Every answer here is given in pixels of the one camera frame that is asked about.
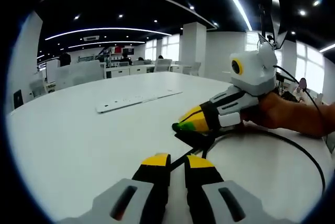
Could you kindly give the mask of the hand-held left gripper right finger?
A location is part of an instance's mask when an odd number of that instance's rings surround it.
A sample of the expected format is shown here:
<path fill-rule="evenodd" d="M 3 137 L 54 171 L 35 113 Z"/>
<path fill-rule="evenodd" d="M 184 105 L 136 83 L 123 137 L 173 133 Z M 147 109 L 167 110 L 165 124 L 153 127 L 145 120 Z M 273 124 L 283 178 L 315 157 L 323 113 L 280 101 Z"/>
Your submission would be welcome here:
<path fill-rule="evenodd" d="M 193 223 L 292 223 L 267 214 L 260 199 L 234 181 L 224 181 L 207 159 L 185 159 L 187 203 Z"/>

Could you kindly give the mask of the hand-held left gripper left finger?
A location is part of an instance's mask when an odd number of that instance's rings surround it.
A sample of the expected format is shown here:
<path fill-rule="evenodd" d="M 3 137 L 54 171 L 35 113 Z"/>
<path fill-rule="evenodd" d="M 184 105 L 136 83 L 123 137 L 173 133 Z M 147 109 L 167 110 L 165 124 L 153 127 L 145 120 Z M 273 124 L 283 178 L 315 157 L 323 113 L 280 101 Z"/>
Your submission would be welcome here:
<path fill-rule="evenodd" d="M 94 198 L 89 211 L 58 223 L 162 223 L 169 197 L 171 156 L 146 158 L 131 179 L 123 178 Z"/>

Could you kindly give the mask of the person's right hand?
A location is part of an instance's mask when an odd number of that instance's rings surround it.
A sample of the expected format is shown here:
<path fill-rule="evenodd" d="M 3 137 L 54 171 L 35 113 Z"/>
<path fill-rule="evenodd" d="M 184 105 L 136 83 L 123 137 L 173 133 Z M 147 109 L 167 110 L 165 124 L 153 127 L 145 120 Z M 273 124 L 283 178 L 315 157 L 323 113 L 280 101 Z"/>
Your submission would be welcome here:
<path fill-rule="evenodd" d="M 261 96 L 256 106 L 242 110 L 241 119 L 270 129 L 283 128 L 287 105 L 288 101 L 270 92 Z"/>

